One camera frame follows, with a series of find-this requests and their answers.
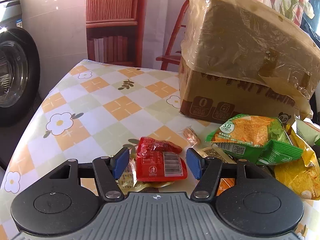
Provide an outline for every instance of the gray ribbed surface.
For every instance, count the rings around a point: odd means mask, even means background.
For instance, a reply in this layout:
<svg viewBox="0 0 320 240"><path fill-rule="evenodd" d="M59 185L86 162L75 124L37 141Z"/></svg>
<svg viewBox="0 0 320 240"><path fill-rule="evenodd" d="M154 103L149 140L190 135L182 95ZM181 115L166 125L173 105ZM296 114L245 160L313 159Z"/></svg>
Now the gray ribbed surface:
<svg viewBox="0 0 320 240"><path fill-rule="evenodd" d="M130 193L106 204L89 225L65 236L37 237L20 233L14 240L254 240L222 224L208 204L194 203L184 193ZM263 238L299 240L293 233Z"/></svg>

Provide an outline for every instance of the checkered tablecloth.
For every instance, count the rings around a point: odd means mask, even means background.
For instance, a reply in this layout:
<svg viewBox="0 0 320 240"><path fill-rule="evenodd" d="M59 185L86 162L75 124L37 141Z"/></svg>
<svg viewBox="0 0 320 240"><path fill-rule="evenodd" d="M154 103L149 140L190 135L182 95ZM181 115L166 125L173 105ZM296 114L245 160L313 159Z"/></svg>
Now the checkered tablecloth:
<svg viewBox="0 0 320 240"><path fill-rule="evenodd" d="M0 240L18 232L10 215L15 195L67 159L86 163L114 155L141 136L176 143L184 148L184 158L188 143L178 132L189 125L204 142L219 125L179 113L177 75L90 60L77 64L43 101L12 156L0 187ZM90 179L82 185L95 191ZM160 191L190 194L195 185L189 173ZM304 201L305 214L297 229L301 239L320 239L319 203Z"/></svg>

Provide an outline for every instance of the red snack package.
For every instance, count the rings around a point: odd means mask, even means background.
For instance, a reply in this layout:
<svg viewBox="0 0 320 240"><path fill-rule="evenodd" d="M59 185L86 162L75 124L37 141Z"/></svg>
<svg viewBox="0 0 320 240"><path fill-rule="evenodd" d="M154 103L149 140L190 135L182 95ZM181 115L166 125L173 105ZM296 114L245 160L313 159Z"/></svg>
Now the red snack package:
<svg viewBox="0 0 320 240"><path fill-rule="evenodd" d="M141 137L137 150L138 181L175 181L188 176L185 162L176 154L182 148L169 141Z"/></svg>

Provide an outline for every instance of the yellow flower center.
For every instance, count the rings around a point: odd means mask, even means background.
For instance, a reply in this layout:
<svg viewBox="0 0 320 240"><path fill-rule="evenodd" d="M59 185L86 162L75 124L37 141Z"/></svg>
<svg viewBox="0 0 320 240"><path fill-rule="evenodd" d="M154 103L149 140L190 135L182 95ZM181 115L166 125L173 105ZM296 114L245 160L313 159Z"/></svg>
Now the yellow flower center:
<svg viewBox="0 0 320 240"><path fill-rule="evenodd" d="M62 125L62 124L63 124L63 120L59 120L59 121L56 122L56 125L57 125L57 126L60 126L60 125Z"/></svg>

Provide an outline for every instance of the washing machine door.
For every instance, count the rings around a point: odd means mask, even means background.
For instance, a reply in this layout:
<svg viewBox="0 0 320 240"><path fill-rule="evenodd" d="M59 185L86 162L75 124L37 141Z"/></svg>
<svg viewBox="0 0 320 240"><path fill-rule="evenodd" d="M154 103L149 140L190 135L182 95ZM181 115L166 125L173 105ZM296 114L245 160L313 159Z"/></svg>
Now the washing machine door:
<svg viewBox="0 0 320 240"><path fill-rule="evenodd" d="M19 27L0 28L0 127L25 116L39 80L39 54L30 34Z"/></svg>

